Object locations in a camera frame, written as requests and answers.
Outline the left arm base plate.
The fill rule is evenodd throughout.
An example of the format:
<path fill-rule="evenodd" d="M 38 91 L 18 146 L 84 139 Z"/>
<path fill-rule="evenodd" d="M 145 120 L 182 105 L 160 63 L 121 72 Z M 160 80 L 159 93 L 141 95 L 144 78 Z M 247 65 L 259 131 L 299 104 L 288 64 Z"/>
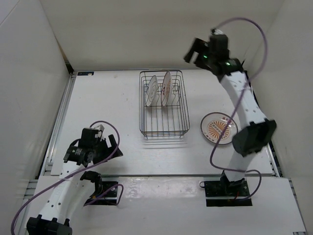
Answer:
<path fill-rule="evenodd" d="M 116 185 L 117 181 L 102 181 L 102 191 L 98 193 L 95 197 L 100 196 L 100 194 L 104 193 L 107 189 L 110 189 L 102 198 L 93 202 L 91 205 L 100 205 L 100 206 L 115 206 L 117 204 L 117 195 L 118 188 Z M 89 203 L 94 199 L 94 196 L 91 196 L 86 203 Z"/>

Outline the white plate orange sunburst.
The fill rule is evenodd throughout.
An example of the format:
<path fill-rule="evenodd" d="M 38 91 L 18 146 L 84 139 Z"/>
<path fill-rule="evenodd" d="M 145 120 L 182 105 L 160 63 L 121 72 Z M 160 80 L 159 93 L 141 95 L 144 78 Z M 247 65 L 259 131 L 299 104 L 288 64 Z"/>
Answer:
<path fill-rule="evenodd" d="M 221 133 L 225 130 L 219 145 L 228 145 L 232 143 L 232 138 L 238 133 L 237 123 L 229 115 L 221 112 L 212 112 L 204 116 L 201 120 L 201 132 L 203 136 L 211 143 L 216 143 Z"/>

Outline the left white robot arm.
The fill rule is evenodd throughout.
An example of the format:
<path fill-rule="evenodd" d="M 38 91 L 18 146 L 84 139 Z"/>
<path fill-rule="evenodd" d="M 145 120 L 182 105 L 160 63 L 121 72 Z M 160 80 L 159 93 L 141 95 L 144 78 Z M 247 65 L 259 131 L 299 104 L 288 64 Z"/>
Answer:
<path fill-rule="evenodd" d="M 104 182 L 101 173 L 91 170 L 101 162 L 123 155 L 114 135 L 104 138 L 103 132 L 103 122 L 96 122 L 84 128 L 81 137 L 69 145 L 50 197 L 39 214 L 28 219 L 28 234 L 72 234 L 70 221 L 79 209 L 104 201 L 109 193 L 122 186 Z"/>

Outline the white plate red pattern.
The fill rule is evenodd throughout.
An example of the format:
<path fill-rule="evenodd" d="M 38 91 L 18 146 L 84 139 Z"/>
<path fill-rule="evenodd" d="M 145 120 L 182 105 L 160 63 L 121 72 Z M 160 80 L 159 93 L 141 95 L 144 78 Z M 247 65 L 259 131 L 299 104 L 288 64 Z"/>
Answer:
<path fill-rule="evenodd" d="M 163 83 L 162 83 L 162 90 L 161 90 L 161 104 L 162 106 L 166 106 L 170 93 L 171 93 L 171 74 L 169 71 L 166 72 Z"/>

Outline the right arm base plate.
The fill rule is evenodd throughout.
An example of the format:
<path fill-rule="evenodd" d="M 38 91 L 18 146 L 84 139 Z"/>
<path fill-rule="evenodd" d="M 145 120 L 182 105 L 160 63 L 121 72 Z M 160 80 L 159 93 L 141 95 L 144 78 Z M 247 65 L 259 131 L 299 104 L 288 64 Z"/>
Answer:
<path fill-rule="evenodd" d="M 247 181 L 235 189 L 225 189 L 220 181 L 202 181 L 200 187 L 205 191 L 207 207 L 251 207 Z"/>

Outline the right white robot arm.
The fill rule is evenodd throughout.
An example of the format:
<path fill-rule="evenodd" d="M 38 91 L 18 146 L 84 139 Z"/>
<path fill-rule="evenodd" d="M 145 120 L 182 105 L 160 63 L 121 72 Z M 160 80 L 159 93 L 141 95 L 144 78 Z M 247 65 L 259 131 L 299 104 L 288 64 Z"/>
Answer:
<path fill-rule="evenodd" d="M 241 130 L 232 137 L 234 153 L 228 167 L 222 169 L 220 182 L 221 193 L 230 196 L 237 190 L 237 185 L 244 181 L 252 159 L 270 142 L 277 125 L 275 120 L 269 120 L 260 110 L 249 89 L 241 62 L 229 57 L 226 35 L 212 34 L 207 42 L 195 38 L 184 56 L 185 62 L 190 63 L 195 52 L 198 55 L 194 64 L 217 77 L 240 121 Z"/>

